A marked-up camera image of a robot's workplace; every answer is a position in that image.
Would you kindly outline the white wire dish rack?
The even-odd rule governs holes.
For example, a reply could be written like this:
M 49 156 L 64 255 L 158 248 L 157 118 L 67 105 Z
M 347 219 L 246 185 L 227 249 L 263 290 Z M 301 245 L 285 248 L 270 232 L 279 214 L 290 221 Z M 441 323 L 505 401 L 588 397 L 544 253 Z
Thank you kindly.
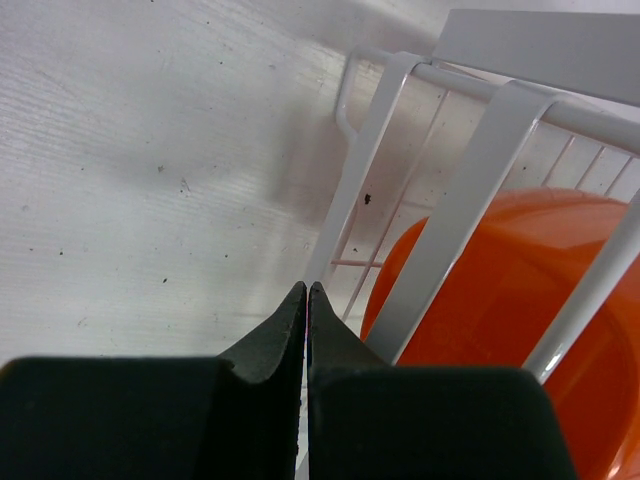
M 639 19 L 462 9 L 449 13 L 428 57 L 353 49 L 335 107 L 348 153 L 306 282 L 325 278 L 342 252 L 364 180 L 410 76 L 487 106 L 368 336 L 368 346 L 389 363 L 400 358 L 540 122 L 638 157 L 636 123 L 572 104 L 568 97 L 638 105 Z

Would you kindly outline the orange cup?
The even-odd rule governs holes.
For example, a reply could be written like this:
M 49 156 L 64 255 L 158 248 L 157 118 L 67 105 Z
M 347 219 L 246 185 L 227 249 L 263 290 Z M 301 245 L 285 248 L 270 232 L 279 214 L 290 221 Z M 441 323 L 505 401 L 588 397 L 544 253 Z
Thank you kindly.
M 624 217 L 561 188 L 499 193 L 400 356 L 404 366 L 523 364 Z M 546 381 L 582 479 L 639 475 L 639 269 Z

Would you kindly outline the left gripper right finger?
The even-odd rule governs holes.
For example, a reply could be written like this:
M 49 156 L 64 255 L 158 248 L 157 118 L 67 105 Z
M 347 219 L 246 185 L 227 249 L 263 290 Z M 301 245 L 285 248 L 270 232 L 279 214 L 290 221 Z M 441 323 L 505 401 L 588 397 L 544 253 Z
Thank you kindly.
M 550 399 L 513 367 L 396 367 L 308 300 L 313 479 L 573 479 Z

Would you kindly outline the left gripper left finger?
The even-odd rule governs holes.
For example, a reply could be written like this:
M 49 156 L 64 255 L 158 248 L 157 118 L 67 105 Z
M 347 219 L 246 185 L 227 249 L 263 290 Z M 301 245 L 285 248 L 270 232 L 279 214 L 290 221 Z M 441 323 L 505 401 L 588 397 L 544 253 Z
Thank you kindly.
M 22 357 L 1 370 L 5 479 L 290 479 L 306 287 L 216 356 Z

